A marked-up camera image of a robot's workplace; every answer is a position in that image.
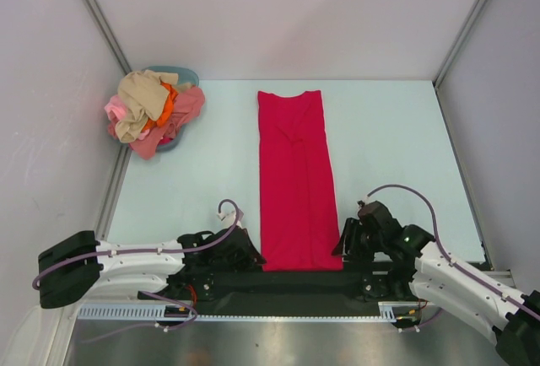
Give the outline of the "magenta red t-shirt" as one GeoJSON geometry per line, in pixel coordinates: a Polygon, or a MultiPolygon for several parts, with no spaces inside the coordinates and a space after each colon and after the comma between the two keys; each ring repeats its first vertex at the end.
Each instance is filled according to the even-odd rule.
{"type": "Polygon", "coordinates": [[[321,91],[259,92],[262,256],[267,272],[340,271],[340,239],[321,91]]]}

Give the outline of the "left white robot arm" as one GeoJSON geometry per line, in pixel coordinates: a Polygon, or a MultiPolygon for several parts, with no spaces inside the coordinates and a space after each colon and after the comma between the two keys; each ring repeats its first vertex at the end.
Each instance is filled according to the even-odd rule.
{"type": "Polygon", "coordinates": [[[174,299],[195,284],[196,273],[259,271],[265,262],[240,226],[183,234],[156,245],[112,244],[85,230],[39,254],[32,287],[44,309],[149,293],[174,299]]]}

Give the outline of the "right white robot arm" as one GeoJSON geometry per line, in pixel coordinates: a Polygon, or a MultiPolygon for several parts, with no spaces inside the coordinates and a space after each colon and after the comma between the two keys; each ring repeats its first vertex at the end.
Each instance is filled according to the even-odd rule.
{"type": "Polygon", "coordinates": [[[415,224],[402,226],[380,202],[362,203],[348,218],[334,256],[368,264],[391,258],[389,289],[398,299],[426,300],[471,326],[494,344],[509,365],[539,363],[539,292],[523,293],[445,253],[415,224]]]}

